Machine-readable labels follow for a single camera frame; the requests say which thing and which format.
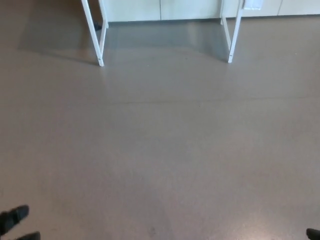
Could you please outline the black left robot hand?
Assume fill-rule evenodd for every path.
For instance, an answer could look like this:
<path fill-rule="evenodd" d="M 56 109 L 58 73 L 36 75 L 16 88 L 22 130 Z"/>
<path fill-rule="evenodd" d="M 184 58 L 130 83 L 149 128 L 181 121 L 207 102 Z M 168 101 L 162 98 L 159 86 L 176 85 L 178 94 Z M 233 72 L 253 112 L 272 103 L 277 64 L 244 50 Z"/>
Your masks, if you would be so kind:
<path fill-rule="evenodd" d="M 28 205 L 20 205 L 7 211 L 0 213 L 0 237 L 2 238 L 10 232 L 23 219 L 27 218 L 30 212 Z M 31 232 L 16 238 L 16 240 L 40 240 L 41 233 L 39 231 Z"/>

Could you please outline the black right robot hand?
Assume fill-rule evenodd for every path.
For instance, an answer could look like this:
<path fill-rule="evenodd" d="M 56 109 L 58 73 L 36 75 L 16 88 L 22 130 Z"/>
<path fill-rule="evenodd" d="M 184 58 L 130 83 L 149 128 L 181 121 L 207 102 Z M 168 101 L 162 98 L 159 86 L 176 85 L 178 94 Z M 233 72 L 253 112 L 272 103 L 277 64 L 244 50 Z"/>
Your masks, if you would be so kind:
<path fill-rule="evenodd" d="M 319 229 L 313 229 L 313 228 L 307 228 L 306 229 L 306 236 L 309 240 L 320 240 L 320 230 Z"/>

